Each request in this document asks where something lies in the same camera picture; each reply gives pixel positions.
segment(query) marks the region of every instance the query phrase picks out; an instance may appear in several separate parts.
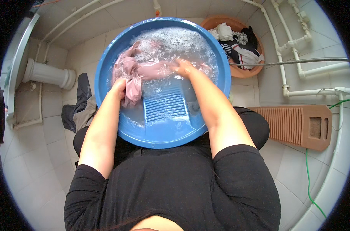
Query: black shirt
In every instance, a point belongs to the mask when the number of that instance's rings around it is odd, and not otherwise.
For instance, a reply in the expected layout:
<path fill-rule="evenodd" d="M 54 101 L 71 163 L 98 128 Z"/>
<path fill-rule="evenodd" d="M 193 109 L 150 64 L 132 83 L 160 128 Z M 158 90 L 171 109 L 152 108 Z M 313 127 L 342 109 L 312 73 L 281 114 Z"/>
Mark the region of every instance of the black shirt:
<path fill-rule="evenodd" d="M 107 180 L 79 165 L 66 197 L 66 230 L 130 230 L 152 215 L 184 231 L 278 230 L 278 192 L 256 148 L 230 146 L 213 160 L 196 147 L 149 152 Z"/>

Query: green wire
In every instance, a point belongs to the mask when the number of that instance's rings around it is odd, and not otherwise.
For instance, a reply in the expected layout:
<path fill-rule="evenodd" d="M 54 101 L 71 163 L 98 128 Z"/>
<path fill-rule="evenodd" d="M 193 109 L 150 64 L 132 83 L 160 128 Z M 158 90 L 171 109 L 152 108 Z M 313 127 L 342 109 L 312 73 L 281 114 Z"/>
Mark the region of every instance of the green wire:
<path fill-rule="evenodd" d="M 308 172 L 307 152 L 308 152 L 308 148 L 306 148 L 306 168 L 307 168 L 307 177 L 308 177 L 308 189 L 307 189 L 308 197 L 310 198 L 310 201 L 314 205 L 316 205 L 316 207 L 321 211 L 321 213 L 324 215 L 324 217 L 326 219 L 326 215 L 325 215 L 324 211 L 320 208 L 319 205 L 316 204 L 316 202 L 311 198 L 311 195 L 310 195 L 310 173 Z"/>
<path fill-rule="evenodd" d="M 341 104 L 341 103 L 344 103 L 344 102 L 347 102 L 347 101 L 350 101 L 350 99 L 345 99 L 345 100 L 341 100 L 339 101 L 338 103 L 332 105 L 329 107 L 329 109 Z M 310 199 L 310 201 L 316 205 L 316 207 L 320 210 L 320 212 L 324 215 L 325 219 L 326 219 L 326 215 L 324 213 L 324 211 L 320 208 L 319 205 L 316 204 L 316 202 L 311 198 L 311 195 L 310 195 L 310 173 L 308 172 L 308 161 L 307 161 L 307 156 L 308 156 L 308 148 L 306 148 L 306 168 L 307 168 L 307 177 L 308 177 L 308 188 L 307 188 L 307 193 L 308 193 L 308 197 Z"/>
<path fill-rule="evenodd" d="M 331 109 L 331 108 L 337 106 L 338 104 L 341 104 L 341 103 L 344 103 L 344 102 L 347 102 L 347 101 L 350 101 L 350 99 L 345 99 L 345 100 L 339 101 L 338 103 L 336 103 L 336 104 L 330 106 L 329 109 Z"/>

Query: woman's right hand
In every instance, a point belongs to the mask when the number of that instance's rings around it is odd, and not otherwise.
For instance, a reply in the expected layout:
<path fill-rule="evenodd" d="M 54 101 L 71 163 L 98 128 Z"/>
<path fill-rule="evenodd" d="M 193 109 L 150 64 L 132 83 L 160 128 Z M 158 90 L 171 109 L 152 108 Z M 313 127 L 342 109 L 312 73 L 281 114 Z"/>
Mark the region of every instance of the woman's right hand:
<path fill-rule="evenodd" d="M 177 59 L 179 67 L 171 67 L 173 71 L 176 71 L 179 75 L 189 79 L 193 73 L 200 72 L 189 61 L 185 59 Z"/>

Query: pink garment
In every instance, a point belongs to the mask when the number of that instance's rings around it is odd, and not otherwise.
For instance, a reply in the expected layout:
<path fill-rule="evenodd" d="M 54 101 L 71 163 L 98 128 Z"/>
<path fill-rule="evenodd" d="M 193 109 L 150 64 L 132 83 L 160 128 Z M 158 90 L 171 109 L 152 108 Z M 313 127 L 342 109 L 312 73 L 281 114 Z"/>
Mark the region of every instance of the pink garment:
<path fill-rule="evenodd" d="M 171 70 L 168 66 L 173 65 L 170 62 L 145 62 L 137 63 L 133 58 L 141 50 L 138 48 L 140 41 L 135 42 L 127 51 L 123 52 L 113 66 L 112 85 L 117 78 L 126 78 L 125 99 L 121 102 L 122 106 L 135 106 L 142 97 L 142 80 L 161 79 L 169 74 Z"/>

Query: soapy water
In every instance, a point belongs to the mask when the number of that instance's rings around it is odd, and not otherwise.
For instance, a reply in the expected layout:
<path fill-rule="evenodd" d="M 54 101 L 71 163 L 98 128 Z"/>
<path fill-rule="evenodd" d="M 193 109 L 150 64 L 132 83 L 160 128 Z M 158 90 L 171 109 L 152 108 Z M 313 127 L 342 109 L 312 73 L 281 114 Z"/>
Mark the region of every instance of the soapy water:
<path fill-rule="evenodd" d="M 207 41 L 198 32 L 181 27 L 166 27 L 142 31 L 140 35 L 131 40 L 130 45 L 133 45 L 136 41 L 140 41 L 139 49 L 141 50 L 141 53 L 134 56 L 137 62 L 168 61 L 176 63 L 176 58 L 186 59 L 216 84 L 219 73 L 216 56 Z M 113 71 L 113 65 L 114 63 L 110 68 L 110 73 Z M 112 75 L 107 79 L 109 88 L 111 88 L 111 78 Z M 196 116 L 200 109 L 193 87 L 189 80 L 175 72 L 163 79 L 142 81 L 142 97 L 155 97 L 166 87 L 173 86 L 173 84 L 181 87 L 189 114 Z M 121 108 L 121 111 L 126 117 L 130 118 L 134 126 L 144 126 L 142 103 L 138 103 L 134 108 Z"/>

